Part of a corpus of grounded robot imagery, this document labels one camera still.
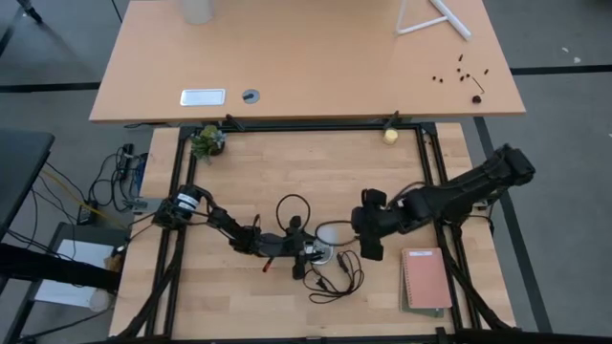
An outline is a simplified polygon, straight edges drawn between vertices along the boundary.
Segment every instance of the desk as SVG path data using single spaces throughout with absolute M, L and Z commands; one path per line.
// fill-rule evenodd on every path
M 461 126 L 440 123 L 437 130 L 448 176 L 453 178 L 471 169 Z M 167 196 L 178 134 L 178 129 L 154 132 L 142 186 L 144 197 Z M 307 230 L 312 231 L 320 222 L 348 219 L 351 209 L 360 204 L 360 193 L 365 187 L 395 194 L 406 184 L 423 180 L 414 136 L 414 131 L 401 131 L 398 142 L 388 146 L 378 131 L 228 134 L 226 151 L 213 158 L 212 166 L 199 163 L 194 182 L 208 189 L 238 223 L 248 224 L 260 213 L 264 232 L 280 233 L 274 217 L 275 205 L 284 195 L 298 193 L 311 204 L 312 218 Z M 186 147 L 183 166 L 187 165 L 188 152 Z M 182 175 L 184 181 L 185 167 Z M 304 214 L 303 204 L 283 205 L 280 217 L 289 219 L 294 214 Z M 134 232 L 145 226 L 148 220 L 135 226 Z M 513 324 L 486 221 L 469 219 L 463 230 L 474 286 L 502 320 Z M 350 235 L 352 230 L 344 227 L 342 233 Z M 161 230 L 151 227 L 130 244 L 111 335 L 125 328 L 151 290 L 160 236 Z M 389 236 L 382 244 L 385 248 L 382 262 L 361 260 L 365 272 L 361 289 L 332 304 L 314 305 L 308 301 L 309 292 L 302 282 L 291 278 L 292 258 L 276 259 L 268 273 L 263 273 L 266 259 L 234 252 L 227 239 L 209 227 L 190 227 L 172 337 L 431 334 L 440 326 L 452 332 L 448 312 L 441 319 L 399 312 L 400 250 L 436 247 L 433 227 L 426 226 L 404 236 Z M 358 244 L 351 248 L 359 250 Z M 323 270 L 331 279 L 343 281 L 335 263 Z M 457 289 L 464 324 L 469 325 L 465 297 Z M 163 298 L 160 303 L 161 312 L 165 301 Z M 163 318 L 158 316 L 158 333 Z
M 54 140 L 49 133 L 0 128 L 0 239 L 28 196 Z
M 132 1 L 90 120 L 524 114 L 482 1 L 446 3 L 471 42 L 449 23 L 396 38 L 400 0 L 219 0 L 199 26 L 176 1 Z M 410 0 L 404 21 L 439 16 L 427 0 Z M 474 77 L 486 91 L 481 104 L 471 102 L 481 93 Z M 206 88 L 226 89 L 225 105 L 179 104 L 184 89 Z M 246 104 L 248 89 L 261 99 Z

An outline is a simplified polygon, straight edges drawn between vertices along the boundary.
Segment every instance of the white rod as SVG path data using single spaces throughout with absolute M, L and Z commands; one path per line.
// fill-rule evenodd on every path
M 442 0 L 429 0 L 433 6 L 438 9 L 443 15 L 448 18 L 448 22 L 452 25 L 456 31 L 458 31 L 467 41 L 471 39 L 471 32 L 463 23 L 457 18 L 445 5 Z
M 442 23 L 443 21 L 446 21 L 446 20 L 448 20 L 448 18 L 443 16 L 443 17 L 440 17 L 440 18 L 437 18 L 437 19 L 429 20 L 428 22 L 425 22 L 425 23 L 422 23 L 422 24 L 418 24 L 418 25 L 411 26 L 409 28 L 398 30 L 397 34 L 405 34 L 405 33 L 415 32 L 417 30 L 424 29 L 426 27 L 430 27 L 430 26 L 438 24 L 438 23 Z
M 400 27 L 404 21 L 405 8 L 408 6 L 408 0 L 402 0 L 402 6 L 400 8 L 400 15 L 398 16 L 398 23 L 395 25 L 395 32 L 400 34 Z

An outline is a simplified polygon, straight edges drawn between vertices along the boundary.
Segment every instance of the white label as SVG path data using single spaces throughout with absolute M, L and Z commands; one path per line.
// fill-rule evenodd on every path
M 422 256 L 428 256 L 428 255 L 433 255 L 432 251 L 412 251 L 410 252 L 410 257 L 422 257 Z
M 183 208 L 183 209 L 190 210 L 190 211 L 195 210 L 195 208 L 194 208 L 193 206 L 191 206 L 191 205 L 189 205 L 189 204 L 186 204 L 185 202 L 180 202 L 180 203 L 179 203 L 179 207 L 181 207 L 181 208 Z
M 193 197 L 187 196 L 186 194 L 179 194 L 179 197 L 177 197 L 179 200 L 181 201 L 185 201 L 195 207 L 198 207 L 198 205 L 200 205 L 200 203 L 198 201 L 196 201 L 196 199 L 194 199 Z
M 226 102 L 225 89 L 183 90 L 182 106 L 215 106 Z

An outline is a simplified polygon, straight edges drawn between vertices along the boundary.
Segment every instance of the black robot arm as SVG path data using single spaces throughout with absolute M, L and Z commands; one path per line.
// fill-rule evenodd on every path
M 206 201 L 206 213 L 196 210 L 202 199 Z M 319 259 L 322 254 L 314 245 L 315 237 L 304 231 L 299 216 L 294 216 L 289 228 L 284 228 L 285 237 L 273 233 L 262 234 L 258 226 L 259 215 L 251 226 L 241 226 L 214 201 L 210 192 L 193 184 L 182 185 L 175 195 L 165 199 L 152 222 L 169 229 L 185 228 L 191 224 L 193 214 L 205 216 L 206 225 L 223 233 L 235 251 L 270 258 L 264 271 L 276 257 L 294 257 L 293 277 L 301 279 L 306 273 L 305 265 Z
M 401 192 L 389 203 L 376 189 L 361 192 L 361 206 L 353 209 L 351 225 L 359 234 L 361 256 L 381 260 L 381 238 L 406 234 L 434 220 L 461 225 L 474 203 L 497 199 L 510 186 L 528 183 L 536 170 L 518 149 L 506 144 L 492 157 L 447 183 Z

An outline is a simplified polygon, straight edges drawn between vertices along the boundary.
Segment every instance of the gray floor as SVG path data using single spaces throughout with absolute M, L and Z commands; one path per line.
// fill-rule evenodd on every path
M 110 1 L 34 1 L 48 23 L 22 18 L 0 57 L 0 85 L 89 82 L 103 75 L 120 23 Z M 126 0 L 118 0 L 121 13 Z M 493 26 L 511 67 L 612 63 L 612 1 L 487 0 Z M 16 6 L 0 2 L 0 34 Z M 495 145 L 520 147 L 537 168 L 534 181 L 512 191 L 535 274 L 557 333 L 612 336 L 612 75 L 519 76 L 515 79 L 528 110 L 523 118 L 488 118 Z M 50 162 L 87 188 L 99 163 L 126 142 L 148 149 L 151 131 L 89 123 L 95 91 L 0 94 L 0 126 L 51 131 Z M 461 119 L 474 163 L 484 154 L 473 121 Z M 42 192 L 41 186 L 35 186 Z M 74 214 L 77 208 L 61 197 Z M 501 208 L 493 214 L 495 244 L 518 324 L 534 330 L 526 291 L 510 245 Z M 48 243 L 63 215 L 39 205 L 36 239 Z M 12 228 L 30 235 L 33 203 L 28 199 Z M 19 303 L 23 284 L 11 283 L 0 298 L 0 337 Z M 68 323 L 89 314 L 78 308 L 37 305 L 25 333 Z M 103 339 L 110 316 L 40 339 L 78 343 Z

